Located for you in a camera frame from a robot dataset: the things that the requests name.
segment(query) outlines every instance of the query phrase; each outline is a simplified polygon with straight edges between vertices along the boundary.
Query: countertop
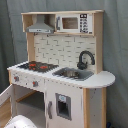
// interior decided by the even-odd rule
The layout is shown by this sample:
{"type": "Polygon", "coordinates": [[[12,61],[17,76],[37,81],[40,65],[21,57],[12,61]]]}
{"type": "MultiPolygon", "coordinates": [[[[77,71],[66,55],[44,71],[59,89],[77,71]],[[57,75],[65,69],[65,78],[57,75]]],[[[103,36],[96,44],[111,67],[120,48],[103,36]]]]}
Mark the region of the countertop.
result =
{"type": "Polygon", "coordinates": [[[78,81],[78,80],[62,78],[62,77],[52,75],[55,71],[58,71],[59,69],[64,68],[63,66],[59,66],[51,71],[48,71],[47,73],[39,73],[39,72],[33,72],[29,70],[16,68],[17,66],[20,66],[25,63],[27,62],[12,66],[8,68],[8,70],[29,73],[32,75],[41,76],[44,79],[60,81],[60,82],[64,82],[65,84],[70,84],[70,85],[73,85],[76,87],[82,87],[82,88],[103,88],[103,87],[110,86],[115,82],[115,76],[108,71],[101,71],[99,74],[94,74],[84,81],[78,81]]]}

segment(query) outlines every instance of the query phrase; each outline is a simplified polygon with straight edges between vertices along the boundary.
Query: oven window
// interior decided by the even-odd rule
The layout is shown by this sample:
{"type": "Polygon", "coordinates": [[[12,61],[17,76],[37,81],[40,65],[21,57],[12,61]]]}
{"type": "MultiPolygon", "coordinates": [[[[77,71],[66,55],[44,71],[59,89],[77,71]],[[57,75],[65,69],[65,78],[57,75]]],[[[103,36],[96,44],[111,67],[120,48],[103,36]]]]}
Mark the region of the oven window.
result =
{"type": "Polygon", "coordinates": [[[78,18],[62,18],[63,29],[78,29],[78,18]]]}

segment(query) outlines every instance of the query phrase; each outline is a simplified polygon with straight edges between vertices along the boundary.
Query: stovetop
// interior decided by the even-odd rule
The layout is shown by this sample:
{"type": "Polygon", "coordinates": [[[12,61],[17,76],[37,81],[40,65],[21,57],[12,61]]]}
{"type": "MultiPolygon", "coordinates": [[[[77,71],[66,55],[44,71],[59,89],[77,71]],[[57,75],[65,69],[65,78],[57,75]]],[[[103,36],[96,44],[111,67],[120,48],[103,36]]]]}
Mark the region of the stovetop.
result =
{"type": "Polygon", "coordinates": [[[41,63],[41,62],[28,62],[26,64],[20,65],[17,68],[23,68],[31,71],[36,71],[36,72],[48,72],[54,68],[57,68],[58,65],[53,65],[53,64],[47,64],[47,63],[41,63]]]}

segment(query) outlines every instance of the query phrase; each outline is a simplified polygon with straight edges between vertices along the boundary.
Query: tile backsplash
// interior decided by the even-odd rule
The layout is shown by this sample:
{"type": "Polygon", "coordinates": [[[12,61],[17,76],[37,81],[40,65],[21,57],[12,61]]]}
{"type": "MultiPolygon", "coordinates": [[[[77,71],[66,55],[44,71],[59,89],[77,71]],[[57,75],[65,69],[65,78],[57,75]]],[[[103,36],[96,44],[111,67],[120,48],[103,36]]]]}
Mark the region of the tile backsplash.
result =
{"type": "MultiPolygon", "coordinates": [[[[77,67],[82,51],[90,51],[95,57],[95,37],[45,35],[34,36],[35,58],[37,62],[77,67]]],[[[88,62],[88,69],[95,70],[91,58],[83,55],[83,62],[88,62]]]]}

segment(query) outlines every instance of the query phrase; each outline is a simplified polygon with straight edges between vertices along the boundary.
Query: sink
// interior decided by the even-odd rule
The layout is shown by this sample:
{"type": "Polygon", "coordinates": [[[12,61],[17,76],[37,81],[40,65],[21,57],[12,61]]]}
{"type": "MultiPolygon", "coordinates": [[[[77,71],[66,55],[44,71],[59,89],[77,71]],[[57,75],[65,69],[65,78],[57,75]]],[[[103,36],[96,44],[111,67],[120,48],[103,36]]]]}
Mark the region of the sink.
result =
{"type": "Polygon", "coordinates": [[[91,71],[74,69],[74,68],[62,68],[53,73],[54,76],[63,77],[67,79],[74,79],[78,81],[83,81],[88,79],[94,73],[91,71]]]}

